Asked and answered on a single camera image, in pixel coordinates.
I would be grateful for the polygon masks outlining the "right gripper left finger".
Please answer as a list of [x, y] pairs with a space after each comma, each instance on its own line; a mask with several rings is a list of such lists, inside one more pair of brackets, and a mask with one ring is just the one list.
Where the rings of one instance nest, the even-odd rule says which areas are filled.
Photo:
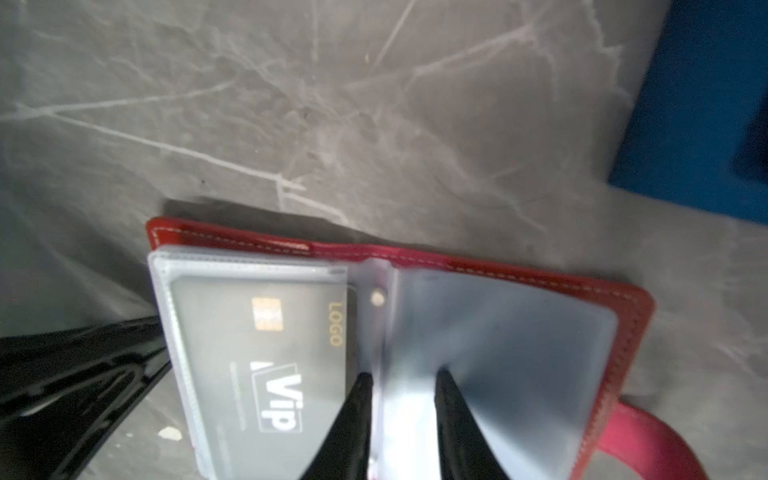
[[372, 396], [372, 375], [360, 373], [301, 479], [368, 478]]

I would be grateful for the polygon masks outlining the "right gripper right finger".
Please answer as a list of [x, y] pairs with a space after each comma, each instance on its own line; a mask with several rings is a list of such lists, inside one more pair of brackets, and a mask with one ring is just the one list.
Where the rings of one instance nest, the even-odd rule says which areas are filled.
[[434, 403], [441, 478], [507, 480], [458, 385], [445, 368], [436, 376]]

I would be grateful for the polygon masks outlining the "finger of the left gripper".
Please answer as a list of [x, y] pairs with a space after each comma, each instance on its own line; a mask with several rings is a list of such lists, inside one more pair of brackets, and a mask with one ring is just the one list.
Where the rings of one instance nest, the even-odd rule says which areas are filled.
[[2, 338], [2, 478], [77, 478], [170, 369], [157, 317]]

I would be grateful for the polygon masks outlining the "grey VIP card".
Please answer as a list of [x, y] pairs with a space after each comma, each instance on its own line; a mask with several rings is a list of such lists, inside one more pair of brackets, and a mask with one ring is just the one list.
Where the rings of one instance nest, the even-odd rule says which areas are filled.
[[299, 478], [347, 395], [347, 286], [189, 276], [170, 291], [210, 478]]

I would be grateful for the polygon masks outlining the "red card holder wallet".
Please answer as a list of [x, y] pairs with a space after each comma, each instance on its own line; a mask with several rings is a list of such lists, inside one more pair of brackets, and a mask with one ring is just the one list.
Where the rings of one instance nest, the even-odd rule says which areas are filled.
[[367, 479], [442, 479], [434, 403], [441, 368], [508, 479], [578, 479], [596, 451], [642, 479], [706, 475], [676, 431], [620, 399], [655, 309], [642, 288], [169, 217], [150, 220], [146, 230], [164, 335], [208, 479], [210, 455], [170, 291], [189, 276], [347, 286], [347, 395], [360, 373], [373, 378]]

